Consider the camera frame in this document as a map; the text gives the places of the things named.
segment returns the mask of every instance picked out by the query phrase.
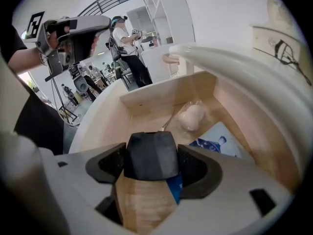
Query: black sleeve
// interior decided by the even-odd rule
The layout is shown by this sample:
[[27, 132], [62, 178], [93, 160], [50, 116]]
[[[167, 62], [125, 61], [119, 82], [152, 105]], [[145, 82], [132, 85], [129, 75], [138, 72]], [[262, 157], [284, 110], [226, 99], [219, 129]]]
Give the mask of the black sleeve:
[[11, 24], [4, 28], [3, 32], [5, 33], [0, 37], [0, 48], [3, 58], [8, 63], [17, 50], [27, 49], [27, 47]]

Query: floor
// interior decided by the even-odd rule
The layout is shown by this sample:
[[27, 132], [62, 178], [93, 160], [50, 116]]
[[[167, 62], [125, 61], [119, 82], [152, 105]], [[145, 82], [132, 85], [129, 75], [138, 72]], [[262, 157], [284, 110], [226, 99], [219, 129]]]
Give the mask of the floor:
[[[136, 84], [135, 80], [133, 79], [132, 75], [128, 75], [128, 79], [130, 81], [130, 84], [127, 81], [127, 85], [129, 86], [129, 91], [133, 91], [135, 89], [138, 89], [138, 85]], [[77, 119], [77, 123], [80, 123], [84, 117], [84, 115], [86, 114], [87, 110], [89, 109], [89, 107], [91, 106], [91, 101], [89, 99], [84, 99], [82, 102], [80, 102], [80, 104], [78, 105], [78, 107], [73, 111], [73, 113], [75, 115], [80, 115], [79, 119]]]

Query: white t-shirt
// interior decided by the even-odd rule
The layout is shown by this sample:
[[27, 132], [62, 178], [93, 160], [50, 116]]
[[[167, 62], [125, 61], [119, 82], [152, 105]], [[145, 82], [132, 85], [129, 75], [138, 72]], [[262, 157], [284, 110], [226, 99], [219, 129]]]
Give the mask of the white t-shirt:
[[124, 47], [124, 50], [127, 51], [127, 54], [122, 54], [122, 56], [136, 55], [135, 48], [130, 43], [124, 44], [121, 42], [123, 37], [128, 37], [128, 34], [123, 29], [116, 27], [112, 33], [112, 36], [117, 46]]

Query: white egg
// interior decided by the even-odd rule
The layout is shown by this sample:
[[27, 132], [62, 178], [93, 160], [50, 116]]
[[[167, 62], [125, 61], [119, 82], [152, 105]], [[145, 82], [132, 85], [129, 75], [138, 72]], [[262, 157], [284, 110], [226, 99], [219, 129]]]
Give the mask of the white egg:
[[182, 128], [188, 131], [196, 131], [199, 128], [198, 117], [194, 114], [186, 112], [180, 113], [178, 121]]
[[189, 106], [189, 108], [186, 110], [187, 113], [196, 115], [198, 118], [198, 121], [201, 121], [201, 119], [204, 117], [204, 109], [202, 106], [198, 104], [193, 104]]

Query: human hand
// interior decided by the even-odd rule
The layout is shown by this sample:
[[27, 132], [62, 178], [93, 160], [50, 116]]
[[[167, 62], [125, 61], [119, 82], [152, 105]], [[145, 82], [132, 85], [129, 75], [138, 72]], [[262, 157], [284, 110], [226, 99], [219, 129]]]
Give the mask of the human hand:
[[[64, 27], [64, 32], [65, 32], [65, 33], [69, 33], [69, 26], [65, 26], [65, 27]], [[94, 49], [96, 48], [98, 41], [99, 41], [99, 38], [98, 38], [98, 37], [95, 37], [95, 38], [93, 39], [93, 43], [92, 43], [91, 49], [90, 49], [90, 57], [93, 55]], [[53, 32], [51, 33], [51, 35], [50, 35], [49, 38], [48, 38], [48, 43], [49, 43], [49, 45], [50, 45], [52, 48], [57, 48], [57, 47], [58, 47], [59, 41], [58, 41], [58, 39], [57, 39], [57, 32], [56, 32], [56, 31], [53, 31]]]

